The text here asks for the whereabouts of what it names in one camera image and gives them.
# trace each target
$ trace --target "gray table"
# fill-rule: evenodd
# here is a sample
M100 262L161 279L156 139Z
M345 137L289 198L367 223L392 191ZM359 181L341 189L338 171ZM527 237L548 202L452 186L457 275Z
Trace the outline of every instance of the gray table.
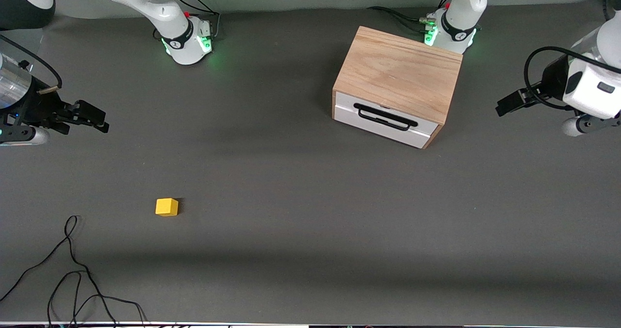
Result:
M423 151L330 119L357 27L405 34L382 12L226 15L215 54L190 67L147 19L56 21L41 55L111 132L0 150L1 291L75 213L78 259L153 321L619 326L619 130L569 138L568 113L494 111L530 51L603 22L599 3L492 7L481 22ZM182 197L182 213L154 215L159 197ZM0 319L45 319L71 269L63 249Z

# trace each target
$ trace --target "white drawer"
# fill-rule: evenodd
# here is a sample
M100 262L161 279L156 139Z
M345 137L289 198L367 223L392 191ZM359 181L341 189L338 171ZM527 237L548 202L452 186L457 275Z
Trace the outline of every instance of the white drawer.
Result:
M433 132L435 131L435 129L438 127L437 124L430 122L428 120L422 119L422 118L418 118L416 116L412 116L412 115L408 115L405 114L403 112L397 111L397 110L393 110L393 109L387 109L386 107L381 107L380 105L374 104L372 102L368 102L365 100L362 100L361 98L355 98L353 96L349 96L347 94L343 94L341 92L337 92L337 100L336 100L336 106L337 107L341 107L342 109L346 109L350 112L356 112L356 114L359 112L359 109L355 106L356 104L360 104L363 106L368 106L371 107L372 109L376 109L385 113L389 113L391 115L395 115L395 116L399 116L408 120L413 120L414 122L416 122L416 125L411 125L410 129L413 129L414 131L417 131L419 133L423 133L423 134L427 134L427 135L432 135ZM389 122L395 124L395 125L399 125L398 123L394 122L394 121L390 121Z
M372 120L361 117L357 109L353 109L353 111L351 111L350 109L346 109L345 107L341 107L339 105L337 105L334 109L334 119L339 122L364 129L365 131L370 131L371 133L385 136L392 140L397 140L403 144L418 148L425 146L430 138L430 135L415 131L412 127L404 131L402 129L389 127L386 124L373 122ZM382 120L389 124L402 125L396 124L397 122L390 121L388 118L382 118Z

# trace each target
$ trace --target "green led light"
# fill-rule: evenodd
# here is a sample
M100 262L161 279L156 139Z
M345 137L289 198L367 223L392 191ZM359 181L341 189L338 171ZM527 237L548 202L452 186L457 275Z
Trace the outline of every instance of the green led light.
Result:
M470 47L470 45L472 45L473 41L474 41L474 35L476 34L476 28L474 29L474 31L472 31L472 37L470 38L470 41L468 42L468 46Z
M434 26L431 31L427 32L428 36L425 38L425 44L432 46L435 41L435 37L438 35L438 27Z
M209 40L209 37L196 36L196 40L200 44L200 48L202 49L202 51L205 52L205 54L211 52L211 41Z
M170 55L170 50L168 50L168 45L166 45L166 42L164 41L164 38L162 38L162 44L164 44L164 48L166 48L166 54Z

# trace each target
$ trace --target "cable connector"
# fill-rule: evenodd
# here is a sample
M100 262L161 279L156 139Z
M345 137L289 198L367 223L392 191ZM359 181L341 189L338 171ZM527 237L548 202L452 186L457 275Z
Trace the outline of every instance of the cable connector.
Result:
M421 17L419 18L419 23L422 25L435 26L436 20L433 17Z

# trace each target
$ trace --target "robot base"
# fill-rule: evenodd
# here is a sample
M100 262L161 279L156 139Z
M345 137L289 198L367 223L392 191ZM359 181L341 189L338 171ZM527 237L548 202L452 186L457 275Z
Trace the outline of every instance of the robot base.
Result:
M435 12L427 14L427 18L434 18L435 21L440 21L442 15L446 12L445 8L441 8ZM454 41L451 35L444 30L441 23L437 23L435 27L433 27L430 31L425 35L425 44L438 47L450 51L457 52L458 54L463 54L470 45L472 45L474 35L476 34L476 29L470 36L466 37L462 41Z
M200 20L196 16L191 16L188 20L193 25L193 36L185 43L183 48L173 49L162 40L164 47L166 47L166 53L180 65L195 64L213 50L211 24L209 21Z
M591 115L581 115L569 118L563 122L563 133L568 136L579 136L607 127L621 127L621 114L613 118L601 119Z

